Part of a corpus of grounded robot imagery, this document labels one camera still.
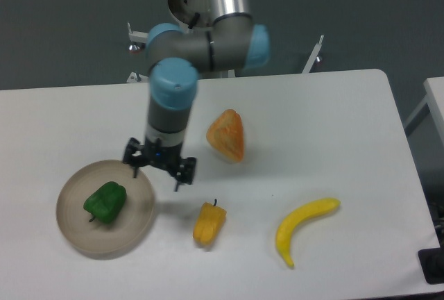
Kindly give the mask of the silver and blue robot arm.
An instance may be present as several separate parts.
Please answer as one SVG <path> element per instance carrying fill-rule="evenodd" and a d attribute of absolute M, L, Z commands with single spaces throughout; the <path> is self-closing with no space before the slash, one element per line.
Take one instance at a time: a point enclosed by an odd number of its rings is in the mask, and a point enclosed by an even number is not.
<path fill-rule="evenodd" d="M 267 28 L 255 24 L 248 0 L 178 0 L 189 14 L 187 30 L 154 26 L 146 37 L 148 111 L 143 142 L 131 138 L 123 162 L 151 166 L 191 184 L 194 157 L 181 156 L 201 74 L 260 67 L 270 57 Z"/>

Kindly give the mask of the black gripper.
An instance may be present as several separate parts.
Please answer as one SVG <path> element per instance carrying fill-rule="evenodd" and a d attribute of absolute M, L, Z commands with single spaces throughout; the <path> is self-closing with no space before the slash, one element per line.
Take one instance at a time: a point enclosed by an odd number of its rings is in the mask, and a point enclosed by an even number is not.
<path fill-rule="evenodd" d="M 151 166 L 166 171 L 176 179 L 174 191 L 181 185 L 191 185 L 196 172 L 196 158 L 181 158 L 182 143 L 165 147 L 162 141 L 151 142 L 145 139 L 144 146 L 134 137 L 130 138 L 123 153 L 122 163 L 133 170 L 133 178 L 137 178 L 139 169 Z"/>

